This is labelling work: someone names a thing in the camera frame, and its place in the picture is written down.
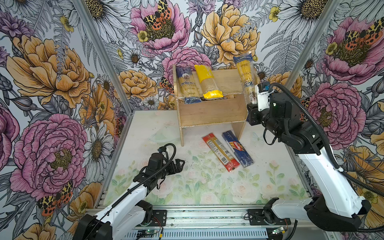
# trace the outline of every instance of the yellow pasta bag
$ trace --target yellow pasta bag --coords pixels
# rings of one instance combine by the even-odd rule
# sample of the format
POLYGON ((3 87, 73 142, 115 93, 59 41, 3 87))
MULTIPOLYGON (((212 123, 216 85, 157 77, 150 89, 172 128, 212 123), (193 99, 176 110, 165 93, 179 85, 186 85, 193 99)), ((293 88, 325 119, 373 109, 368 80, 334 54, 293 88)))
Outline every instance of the yellow pasta bag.
POLYGON ((257 104, 255 81, 253 78, 253 76, 255 75, 255 70, 253 67, 252 54, 247 53, 240 55, 239 57, 233 57, 233 60, 240 75, 245 102, 247 104, 257 104))
POLYGON ((206 65, 195 65, 200 81, 201 90, 205 99, 223 98, 222 91, 216 85, 211 68, 206 65))

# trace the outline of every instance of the wooden box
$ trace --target wooden box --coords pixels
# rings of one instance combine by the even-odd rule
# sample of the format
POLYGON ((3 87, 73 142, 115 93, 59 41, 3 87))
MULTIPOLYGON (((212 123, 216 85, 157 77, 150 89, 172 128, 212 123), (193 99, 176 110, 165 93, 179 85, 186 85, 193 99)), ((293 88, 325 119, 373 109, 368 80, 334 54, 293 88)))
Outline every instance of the wooden box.
MULTIPOLYGON (((173 65, 173 82, 177 105, 177 116, 181 146, 184 146, 183 128, 204 126, 211 124, 230 123, 235 136, 240 139, 247 118, 247 105, 237 69, 212 71, 215 82, 223 95, 228 99, 209 100, 201 103, 185 104, 184 96, 180 90, 180 83, 176 75, 176 66, 173 65)), ((200 97, 203 96, 199 78, 192 72, 200 97)))

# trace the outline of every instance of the blue pasta box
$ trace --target blue pasta box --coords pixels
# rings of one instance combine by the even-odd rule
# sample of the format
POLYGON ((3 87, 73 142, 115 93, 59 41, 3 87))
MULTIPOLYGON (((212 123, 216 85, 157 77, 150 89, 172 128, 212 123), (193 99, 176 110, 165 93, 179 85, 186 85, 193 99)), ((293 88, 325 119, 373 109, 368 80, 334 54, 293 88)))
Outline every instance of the blue pasta box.
POLYGON ((248 152, 245 150, 243 145, 239 142, 231 130, 224 132, 222 136, 243 167, 248 167, 254 164, 251 156, 249 156, 248 152))

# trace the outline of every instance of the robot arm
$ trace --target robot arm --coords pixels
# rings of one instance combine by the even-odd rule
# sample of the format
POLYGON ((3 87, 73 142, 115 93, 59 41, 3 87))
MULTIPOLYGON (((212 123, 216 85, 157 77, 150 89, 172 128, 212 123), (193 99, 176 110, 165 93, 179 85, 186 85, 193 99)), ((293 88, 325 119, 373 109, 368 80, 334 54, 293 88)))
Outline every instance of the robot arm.
POLYGON ((358 196, 348 180, 334 168, 319 134, 310 122, 300 121, 300 109, 285 93, 269 91, 269 82, 256 86, 258 104, 249 104, 248 121, 262 124, 278 139, 290 146, 311 171, 323 195, 302 200, 272 199, 265 214, 277 218, 310 220, 326 231, 354 232, 371 205, 358 196))
POLYGON ((142 168, 134 177, 126 192, 95 216, 86 214, 79 221, 73 240, 122 239, 127 229, 133 229, 139 224, 148 225, 152 219, 153 206, 144 201, 145 197, 157 186, 159 179, 165 179, 167 175, 183 170, 185 161, 176 159, 173 162, 175 154, 176 147, 173 144, 166 144, 159 149, 159 153, 153 153, 148 166, 142 168), (170 159, 166 146, 174 147, 170 159))

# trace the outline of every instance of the spaghetti package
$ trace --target spaghetti package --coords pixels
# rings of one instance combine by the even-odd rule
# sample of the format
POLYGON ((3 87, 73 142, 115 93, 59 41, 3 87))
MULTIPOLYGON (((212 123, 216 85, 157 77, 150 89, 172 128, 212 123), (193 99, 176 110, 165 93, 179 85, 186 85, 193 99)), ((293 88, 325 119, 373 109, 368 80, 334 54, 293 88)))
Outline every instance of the spaghetti package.
POLYGON ((190 67, 176 67, 177 80, 180 83, 180 90, 184 95, 184 103, 200 103, 201 99, 197 91, 196 83, 190 67))
POLYGON ((210 133, 203 137, 203 140, 219 158, 219 160, 228 170, 228 172, 234 170, 240 165, 232 156, 232 154, 230 154, 230 152, 224 147, 224 145, 215 137, 213 133, 210 133))
POLYGON ((205 99, 222 98, 223 93, 215 83, 211 68, 206 65, 195 65, 197 76, 205 99))
POLYGON ((252 54, 242 54, 239 57, 233 57, 233 60, 240 75, 245 102, 247 104, 257 104, 257 96, 255 93, 255 80, 253 78, 253 76, 255 75, 255 70, 253 67, 252 54))
POLYGON ((231 130, 224 132, 222 136, 243 167, 248 167, 254 164, 254 161, 249 153, 245 150, 243 145, 239 142, 231 130))

